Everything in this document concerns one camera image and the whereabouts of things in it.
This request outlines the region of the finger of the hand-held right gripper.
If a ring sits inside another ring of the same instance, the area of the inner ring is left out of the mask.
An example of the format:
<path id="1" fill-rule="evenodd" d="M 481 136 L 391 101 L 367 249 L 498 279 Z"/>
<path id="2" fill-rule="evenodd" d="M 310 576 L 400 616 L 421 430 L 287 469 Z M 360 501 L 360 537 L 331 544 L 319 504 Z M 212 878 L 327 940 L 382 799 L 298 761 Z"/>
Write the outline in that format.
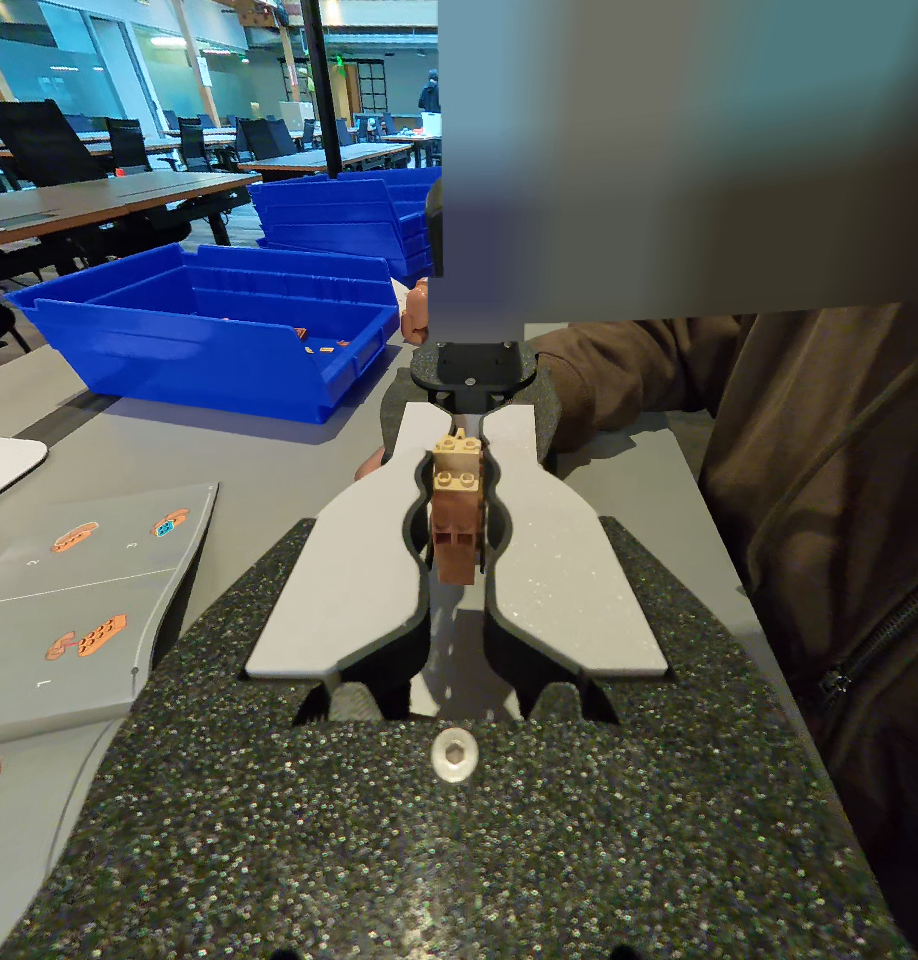
<path id="1" fill-rule="evenodd" d="M 454 428 L 452 414 L 432 403 L 405 404 L 395 441 L 390 445 L 390 459 L 402 460 L 409 451 L 418 451 L 421 459 L 435 449 L 437 442 L 451 435 Z"/>
<path id="2" fill-rule="evenodd" d="M 505 405 L 482 417 L 480 434 L 501 470 L 539 467 L 533 405 Z"/>

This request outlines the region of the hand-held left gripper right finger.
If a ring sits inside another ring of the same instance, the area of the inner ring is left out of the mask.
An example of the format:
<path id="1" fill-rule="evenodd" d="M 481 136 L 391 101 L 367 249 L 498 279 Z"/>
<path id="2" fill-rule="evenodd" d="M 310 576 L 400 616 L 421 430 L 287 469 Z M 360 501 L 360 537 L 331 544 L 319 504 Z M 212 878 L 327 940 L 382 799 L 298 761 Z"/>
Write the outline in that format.
<path id="1" fill-rule="evenodd" d="M 496 611 L 572 673 L 661 677 L 668 664 L 603 526 L 524 448 L 490 450 L 508 516 L 492 566 Z"/>

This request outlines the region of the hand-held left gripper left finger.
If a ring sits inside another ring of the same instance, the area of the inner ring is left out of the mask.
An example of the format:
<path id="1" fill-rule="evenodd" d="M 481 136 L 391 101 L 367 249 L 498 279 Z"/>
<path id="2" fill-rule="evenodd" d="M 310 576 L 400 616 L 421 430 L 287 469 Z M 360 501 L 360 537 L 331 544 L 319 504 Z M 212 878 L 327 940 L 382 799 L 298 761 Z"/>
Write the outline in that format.
<path id="1" fill-rule="evenodd" d="M 321 511 L 246 663 L 250 678 L 338 678 L 427 618 L 411 523 L 428 460 L 397 453 Z"/>

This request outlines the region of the brown and tan brick assembly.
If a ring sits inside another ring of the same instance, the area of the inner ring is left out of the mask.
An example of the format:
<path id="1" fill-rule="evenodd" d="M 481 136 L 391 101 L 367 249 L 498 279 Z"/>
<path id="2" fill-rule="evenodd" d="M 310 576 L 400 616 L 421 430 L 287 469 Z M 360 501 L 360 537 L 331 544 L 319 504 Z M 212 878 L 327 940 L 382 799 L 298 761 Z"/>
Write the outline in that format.
<path id="1" fill-rule="evenodd" d="M 458 427 L 436 442 L 432 466 L 430 530 L 439 580 L 472 587 L 486 517 L 482 442 Z"/>

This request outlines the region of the person's right forearm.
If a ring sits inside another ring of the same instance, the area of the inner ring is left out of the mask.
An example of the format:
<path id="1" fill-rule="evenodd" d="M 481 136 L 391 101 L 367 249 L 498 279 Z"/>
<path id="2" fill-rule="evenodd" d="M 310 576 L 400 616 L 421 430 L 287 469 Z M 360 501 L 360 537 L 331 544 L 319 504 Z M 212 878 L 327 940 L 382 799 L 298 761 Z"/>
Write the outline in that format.
<path id="1" fill-rule="evenodd" d="M 641 414 L 716 416 L 753 315 L 570 325 L 529 342 L 561 402 L 554 439 L 578 450 Z"/>

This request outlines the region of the tan toy brick figure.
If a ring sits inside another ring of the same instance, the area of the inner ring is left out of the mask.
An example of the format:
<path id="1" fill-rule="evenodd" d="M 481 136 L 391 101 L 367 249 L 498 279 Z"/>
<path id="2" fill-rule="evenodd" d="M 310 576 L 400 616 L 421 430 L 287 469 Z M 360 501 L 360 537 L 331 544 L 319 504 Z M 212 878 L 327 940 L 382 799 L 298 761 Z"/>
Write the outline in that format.
<path id="1" fill-rule="evenodd" d="M 428 279 L 421 278 L 405 297 L 400 332 L 407 344 L 422 346 L 428 339 Z"/>

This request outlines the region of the nested blue plastic bins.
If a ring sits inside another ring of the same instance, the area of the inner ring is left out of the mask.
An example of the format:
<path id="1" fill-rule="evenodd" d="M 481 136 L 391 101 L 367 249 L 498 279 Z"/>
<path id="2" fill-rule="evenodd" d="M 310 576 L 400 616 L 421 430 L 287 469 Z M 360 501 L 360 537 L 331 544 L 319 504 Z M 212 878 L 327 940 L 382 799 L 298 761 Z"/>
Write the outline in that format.
<path id="1" fill-rule="evenodd" d="M 427 196 L 441 167 L 325 174 L 249 187 L 259 246 L 379 258 L 408 287 L 433 274 Z"/>

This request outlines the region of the open instruction booklet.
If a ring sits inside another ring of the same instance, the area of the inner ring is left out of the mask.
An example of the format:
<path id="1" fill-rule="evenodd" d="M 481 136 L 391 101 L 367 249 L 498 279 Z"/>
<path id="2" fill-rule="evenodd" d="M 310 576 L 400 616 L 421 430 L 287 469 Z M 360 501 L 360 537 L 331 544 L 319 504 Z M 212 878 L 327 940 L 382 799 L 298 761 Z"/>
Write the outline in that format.
<path id="1" fill-rule="evenodd" d="M 48 507 L 0 556 L 0 907 L 22 910 L 57 864 L 218 489 Z"/>

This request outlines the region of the blue plastic bin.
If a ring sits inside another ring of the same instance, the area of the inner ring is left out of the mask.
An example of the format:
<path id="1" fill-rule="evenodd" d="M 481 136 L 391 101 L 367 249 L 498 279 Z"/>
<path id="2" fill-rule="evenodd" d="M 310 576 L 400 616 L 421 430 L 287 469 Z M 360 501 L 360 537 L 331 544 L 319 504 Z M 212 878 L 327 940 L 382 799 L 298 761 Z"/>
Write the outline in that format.
<path id="1" fill-rule="evenodd" d="M 8 300 L 94 393 L 311 425 L 399 320 L 384 260 L 255 247 L 158 247 Z"/>

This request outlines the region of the black pole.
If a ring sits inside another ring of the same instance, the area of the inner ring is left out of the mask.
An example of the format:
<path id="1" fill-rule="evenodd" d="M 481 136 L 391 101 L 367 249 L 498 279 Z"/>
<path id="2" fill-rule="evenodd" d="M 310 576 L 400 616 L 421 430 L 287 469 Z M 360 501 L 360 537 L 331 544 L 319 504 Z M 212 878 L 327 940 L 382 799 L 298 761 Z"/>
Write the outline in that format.
<path id="1" fill-rule="evenodd" d="M 342 172 L 343 160 L 321 22 L 321 6 L 319 1 L 302 0 L 299 3 L 320 116 L 321 144 L 325 155 L 326 171 L 328 176 L 335 180 Z"/>

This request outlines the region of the white rounded board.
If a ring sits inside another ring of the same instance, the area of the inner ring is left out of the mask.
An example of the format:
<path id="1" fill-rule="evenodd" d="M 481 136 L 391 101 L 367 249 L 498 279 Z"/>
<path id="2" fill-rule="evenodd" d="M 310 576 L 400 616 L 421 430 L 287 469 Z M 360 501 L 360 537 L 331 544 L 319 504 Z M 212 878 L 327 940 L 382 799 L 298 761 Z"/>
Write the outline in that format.
<path id="1" fill-rule="evenodd" d="M 0 493 L 30 474 L 48 456 L 39 440 L 0 437 Z"/>

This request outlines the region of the black office chair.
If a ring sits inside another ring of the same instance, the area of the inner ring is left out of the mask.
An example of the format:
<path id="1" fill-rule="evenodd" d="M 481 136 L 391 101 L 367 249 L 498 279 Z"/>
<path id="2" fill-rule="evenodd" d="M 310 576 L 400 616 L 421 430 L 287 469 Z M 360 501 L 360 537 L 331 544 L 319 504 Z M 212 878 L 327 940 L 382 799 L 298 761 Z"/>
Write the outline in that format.
<path id="1" fill-rule="evenodd" d="M 198 118 L 177 119 L 179 133 L 179 152 L 188 172 L 210 172 L 213 170 L 205 149 L 201 121 Z"/>
<path id="2" fill-rule="evenodd" d="M 0 139 L 36 188 L 108 179 L 52 100 L 0 102 Z"/>
<path id="3" fill-rule="evenodd" d="M 116 176 L 151 172 L 145 140 L 138 120 L 105 118 L 110 157 Z"/>

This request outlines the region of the long wooden table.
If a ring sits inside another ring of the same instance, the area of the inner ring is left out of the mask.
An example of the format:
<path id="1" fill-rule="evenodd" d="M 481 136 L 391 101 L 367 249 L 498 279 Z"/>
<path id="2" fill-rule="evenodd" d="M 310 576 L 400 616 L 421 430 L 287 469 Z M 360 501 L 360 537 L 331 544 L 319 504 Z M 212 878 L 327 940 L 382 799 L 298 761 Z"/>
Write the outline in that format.
<path id="1" fill-rule="evenodd" d="M 100 224 L 168 203 L 230 194 L 260 174 L 153 171 L 0 194 L 0 246 Z"/>

